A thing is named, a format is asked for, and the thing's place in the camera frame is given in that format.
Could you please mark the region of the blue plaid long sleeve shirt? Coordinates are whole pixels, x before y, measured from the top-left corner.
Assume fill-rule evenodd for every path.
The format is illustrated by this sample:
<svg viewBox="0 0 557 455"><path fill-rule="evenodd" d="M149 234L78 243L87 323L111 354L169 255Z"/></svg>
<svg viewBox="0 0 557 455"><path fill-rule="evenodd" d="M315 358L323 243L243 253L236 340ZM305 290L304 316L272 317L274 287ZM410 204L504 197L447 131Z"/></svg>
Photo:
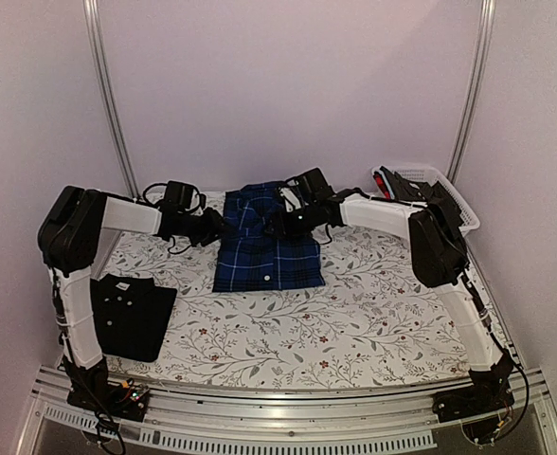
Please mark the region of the blue plaid long sleeve shirt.
<svg viewBox="0 0 557 455"><path fill-rule="evenodd" d="M323 286L320 245L310 234L281 240L269 227L285 208L279 181L225 194L226 232L218 250L213 291L254 292Z"/></svg>

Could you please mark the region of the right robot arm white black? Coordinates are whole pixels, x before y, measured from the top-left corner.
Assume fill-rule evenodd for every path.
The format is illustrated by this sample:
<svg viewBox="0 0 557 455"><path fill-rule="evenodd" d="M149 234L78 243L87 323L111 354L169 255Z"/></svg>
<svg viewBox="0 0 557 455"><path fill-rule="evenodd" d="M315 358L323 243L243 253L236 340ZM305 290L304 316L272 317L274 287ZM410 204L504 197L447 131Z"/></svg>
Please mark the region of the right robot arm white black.
<svg viewBox="0 0 557 455"><path fill-rule="evenodd" d="M386 168L380 172L388 180L382 195L359 188L335 191L318 168L279 183L283 207L272 215L269 231L292 240L322 225L360 227L405 240L415 277L442 301L466 349L474 386L465 393L465 405L484 413L500 400L514 363L468 276L462 206L446 184L407 180Z"/></svg>

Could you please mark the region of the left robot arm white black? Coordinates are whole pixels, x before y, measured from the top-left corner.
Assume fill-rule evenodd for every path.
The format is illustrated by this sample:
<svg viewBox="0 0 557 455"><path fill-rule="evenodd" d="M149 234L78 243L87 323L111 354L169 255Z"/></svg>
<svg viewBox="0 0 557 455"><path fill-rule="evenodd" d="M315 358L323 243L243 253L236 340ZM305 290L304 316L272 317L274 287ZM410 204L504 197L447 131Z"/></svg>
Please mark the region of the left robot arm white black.
<svg viewBox="0 0 557 455"><path fill-rule="evenodd" d="M95 189L63 188L39 228L37 243L52 282L56 320L71 365L89 371L105 361L96 335L90 278L105 229L169 241L185 237L207 246L225 232L222 215L203 202L189 206L195 188L170 181L157 203Z"/></svg>

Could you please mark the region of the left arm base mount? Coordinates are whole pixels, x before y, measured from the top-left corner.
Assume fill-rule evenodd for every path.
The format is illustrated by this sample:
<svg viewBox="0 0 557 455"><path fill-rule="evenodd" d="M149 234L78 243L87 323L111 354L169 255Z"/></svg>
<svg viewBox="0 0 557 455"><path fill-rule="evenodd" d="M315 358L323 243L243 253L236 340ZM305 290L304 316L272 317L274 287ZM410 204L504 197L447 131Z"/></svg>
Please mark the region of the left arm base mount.
<svg viewBox="0 0 557 455"><path fill-rule="evenodd" d="M132 379L121 383L103 377L77 379L72 382L67 403L84 410L109 412L112 417L142 422L150 401L150 389L136 385Z"/></svg>

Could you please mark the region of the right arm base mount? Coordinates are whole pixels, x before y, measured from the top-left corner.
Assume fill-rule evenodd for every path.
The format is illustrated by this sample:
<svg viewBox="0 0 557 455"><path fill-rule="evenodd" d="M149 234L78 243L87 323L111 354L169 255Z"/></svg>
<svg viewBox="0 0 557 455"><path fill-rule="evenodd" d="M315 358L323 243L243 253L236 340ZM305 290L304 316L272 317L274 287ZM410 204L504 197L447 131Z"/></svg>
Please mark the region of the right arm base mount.
<svg viewBox="0 0 557 455"><path fill-rule="evenodd" d="M437 392L433 395L432 411L440 423L475 417L461 426L462 433L469 442L485 446L494 443L512 420L513 404L509 381L499 380L496 385L481 383Z"/></svg>

